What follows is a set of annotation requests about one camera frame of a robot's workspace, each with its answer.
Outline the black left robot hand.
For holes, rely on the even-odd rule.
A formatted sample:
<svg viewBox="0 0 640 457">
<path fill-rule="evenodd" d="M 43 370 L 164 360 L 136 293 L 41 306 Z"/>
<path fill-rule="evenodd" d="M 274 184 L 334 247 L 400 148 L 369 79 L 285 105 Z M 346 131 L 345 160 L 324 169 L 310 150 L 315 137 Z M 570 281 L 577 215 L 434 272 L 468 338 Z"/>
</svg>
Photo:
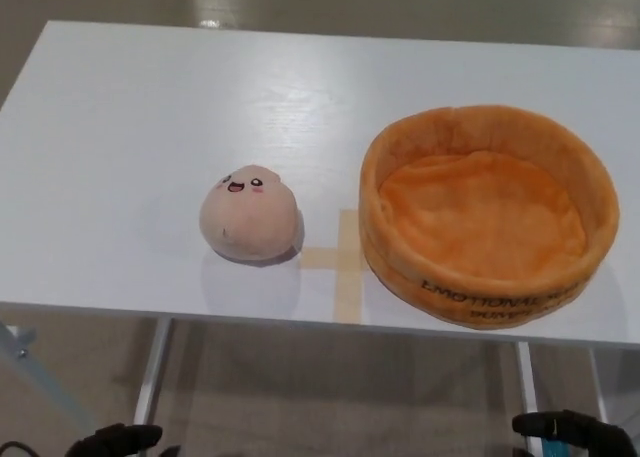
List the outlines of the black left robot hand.
<svg viewBox="0 0 640 457">
<path fill-rule="evenodd" d="M 124 457 L 155 447 L 163 435 L 157 425 L 113 424 L 76 441 L 66 457 Z"/>
</svg>

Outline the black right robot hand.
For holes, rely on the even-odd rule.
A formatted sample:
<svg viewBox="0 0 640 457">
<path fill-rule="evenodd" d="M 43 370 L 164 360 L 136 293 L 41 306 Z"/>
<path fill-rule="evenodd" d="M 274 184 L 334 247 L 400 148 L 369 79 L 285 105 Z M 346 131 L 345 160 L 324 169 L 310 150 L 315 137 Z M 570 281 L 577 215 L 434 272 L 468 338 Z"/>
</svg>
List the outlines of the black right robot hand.
<svg viewBox="0 0 640 457">
<path fill-rule="evenodd" d="M 512 429 L 524 437 L 581 448 L 589 456 L 638 455 L 624 429 L 571 410 L 519 414 L 512 419 Z"/>
</svg>

